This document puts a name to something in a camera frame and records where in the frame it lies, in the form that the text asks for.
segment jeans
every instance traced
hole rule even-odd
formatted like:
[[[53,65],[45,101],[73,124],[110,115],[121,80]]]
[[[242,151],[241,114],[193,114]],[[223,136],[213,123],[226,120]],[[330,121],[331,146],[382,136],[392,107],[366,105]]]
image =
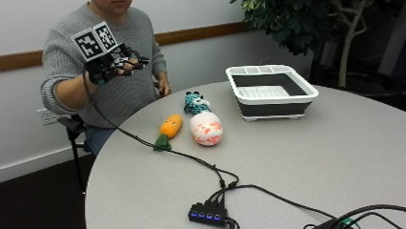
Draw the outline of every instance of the jeans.
[[[96,126],[88,127],[85,132],[86,135],[85,145],[88,147],[88,150],[94,156],[98,155],[104,143],[114,131],[116,129],[112,128],[100,128]]]

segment gray sweater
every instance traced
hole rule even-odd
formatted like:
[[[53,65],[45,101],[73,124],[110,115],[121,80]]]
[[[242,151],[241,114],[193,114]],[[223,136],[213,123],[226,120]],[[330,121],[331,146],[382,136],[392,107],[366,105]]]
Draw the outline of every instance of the gray sweater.
[[[42,53],[46,79],[40,85],[40,93],[42,105],[53,113],[80,114],[86,124],[110,128],[110,124],[96,112],[90,102],[80,110],[73,110],[61,103],[54,92],[58,82],[72,79],[84,72],[85,59],[73,46],[70,37],[100,22],[102,18],[84,5],[50,29]],[[98,86],[93,93],[98,109],[116,125],[121,125],[157,99],[151,75],[166,72],[166,62],[154,42],[149,17],[142,11],[129,8],[125,23],[106,23],[118,44],[124,42],[126,47],[150,61],[142,70],[134,71],[132,76],[113,78],[105,85]]]

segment black cable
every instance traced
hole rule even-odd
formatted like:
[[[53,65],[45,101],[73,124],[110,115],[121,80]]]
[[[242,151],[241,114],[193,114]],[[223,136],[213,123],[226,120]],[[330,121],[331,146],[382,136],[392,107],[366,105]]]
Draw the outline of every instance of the black cable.
[[[349,224],[346,224],[342,229],[350,229],[351,226],[364,217],[368,216],[376,216],[379,217],[382,220],[384,220],[392,227],[395,227],[396,229],[402,229],[400,226],[398,226],[392,221],[390,221],[386,217],[383,217],[380,214],[375,213],[375,212],[367,212],[363,215],[360,215],[358,218],[355,218]]]
[[[255,188],[255,189],[258,189],[259,191],[262,191],[263,193],[269,194],[271,197],[274,197],[274,198],[279,199],[281,201],[289,203],[290,205],[293,205],[293,206],[295,206],[295,207],[299,207],[299,208],[303,208],[303,209],[306,209],[306,210],[309,210],[309,211],[313,211],[313,212],[315,212],[315,213],[318,213],[318,214],[321,214],[321,215],[323,215],[323,216],[326,216],[326,217],[329,217],[329,218],[331,218],[331,219],[335,218],[335,217],[334,217],[333,215],[330,215],[329,213],[326,213],[326,212],[323,212],[323,211],[321,211],[321,210],[318,210],[318,209],[310,208],[310,207],[307,207],[307,206],[305,206],[305,205],[302,205],[302,204],[299,204],[299,203],[297,203],[297,202],[293,202],[293,201],[290,201],[290,200],[286,199],[286,198],[279,197],[278,195],[275,195],[274,193],[271,193],[270,191],[267,191],[266,189],[258,187],[258,186],[254,185],[254,184],[235,185],[235,186],[233,186],[233,187],[227,187],[227,188],[225,188],[225,189],[221,189],[219,191],[217,191],[217,192],[210,196],[209,199],[213,199],[213,197],[215,197],[215,196],[217,196],[218,194],[221,194],[221,193],[225,193],[225,192],[229,191],[229,190],[241,189],[241,188]]]
[[[406,207],[400,207],[396,205],[390,205],[390,204],[375,204],[375,205],[368,205],[366,207],[358,208],[354,211],[346,213],[343,216],[341,216],[330,225],[329,229],[334,229],[335,226],[347,218],[353,217],[354,215],[358,215],[363,212],[371,211],[371,210],[376,210],[376,209],[388,209],[388,210],[394,210],[394,211],[400,211],[400,212],[406,212]]]
[[[217,198],[213,200],[221,208],[226,208],[226,193],[217,195]]]
[[[130,50],[129,47],[126,47],[124,45],[124,43],[121,43],[121,52],[110,52],[112,54],[118,54],[121,57],[128,57],[132,53],[137,56],[137,58],[141,58],[141,55],[138,54],[137,51]]]
[[[234,229],[235,228],[234,226],[237,226],[235,229],[239,229],[239,224],[235,219],[227,217],[227,224],[230,225],[230,229]]]
[[[159,148],[158,146],[153,145],[151,143],[146,142],[145,140],[142,140],[140,137],[137,137],[136,135],[133,135],[132,133],[129,133],[128,131],[125,131],[122,128],[120,128],[114,123],[112,123],[112,121],[106,118],[106,116],[104,115],[104,113],[101,112],[101,110],[98,109],[97,105],[96,105],[96,102],[93,100],[93,97],[90,95],[90,91],[89,91],[89,87],[88,87],[88,83],[86,83],[86,77],[85,77],[85,72],[86,72],[86,68],[84,68],[84,72],[82,72],[82,78],[84,78],[84,86],[85,86],[85,91],[86,91],[86,95],[88,95],[88,98],[90,100],[90,103],[92,105],[94,106],[94,109],[97,111],[97,113],[100,114],[100,116],[104,118],[104,120],[121,132],[124,133],[126,136],[129,136],[130,138],[136,139],[140,143],[142,143],[144,145],[149,146],[150,148],[155,147],[158,149],[161,149],[162,151],[166,151],[166,152],[170,152],[175,155],[179,155],[179,156],[185,156],[193,160],[195,160],[197,162],[199,162],[201,165],[203,165],[205,167],[207,167],[209,169],[211,169],[218,178],[219,178],[219,183],[221,183],[221,188],[225,188],[225,181],[222,179],[222,176],[219,174],[219,172],[225,173],[225,174],[229,174],[231,175],[234,178],[235,178],[235,182],[238,182],[239,180],[239,177],[238,175],[235,175],[234,173],[229,172],[229,171],[225,171],[225,170],[221,170],[215,167],[215,165],[211,165],[209,164],[206,161],[203,161],[202,159],[194,157],[194,156],[189,156],[181,152],[177,152],[177,151],[173,151],[173,150],[165,150],[162,148]]]

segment hand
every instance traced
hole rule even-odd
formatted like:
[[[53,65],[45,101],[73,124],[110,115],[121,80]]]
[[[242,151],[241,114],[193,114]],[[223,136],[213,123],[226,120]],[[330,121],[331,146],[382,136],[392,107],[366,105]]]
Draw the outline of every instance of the hand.
[[[132,64],[136,64],[136,63],[138,63],[138,59],[130,58],[128,60],[128,62],[130,62]],[[124,67],[124,70],[122,69],[117,69],[117,75],[122,75],[124,71],[133,71],[134,70],[133,66],[129,63],[124,63],[122,67]]]
[[[165,97],[171,93],[169,82],[167,82],[167,75],[166,73],[161,72],[155,76],[157,79],[157,87],[159,91],[159,97]]]

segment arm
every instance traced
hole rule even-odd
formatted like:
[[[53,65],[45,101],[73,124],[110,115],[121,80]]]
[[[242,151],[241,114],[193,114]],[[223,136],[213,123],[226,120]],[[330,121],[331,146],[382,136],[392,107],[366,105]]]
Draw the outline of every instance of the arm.
[[[161,53],[161,49],[154,41],[151,47],[151,72],[158,82],[159,95],[163,97],[169,95],[171,91],[170,91],[167,74],[166,74],[166,61],[163,59],[163,54]]]
[[[89,93],[96,91],[97,85],[90,82],[89,75],[85,74]],[[56,95],[64,105],[72,110],[78,110],[88,102],[88,94],[84,86],[82,75],[56,84]]]
[[[49,32],[41,62],[46,75],[40,86],[44,107],[56,114],[74,115],[88,100],[81,75],[84,59],[56,30]],[[93,93],[96,86],[88,82]]]

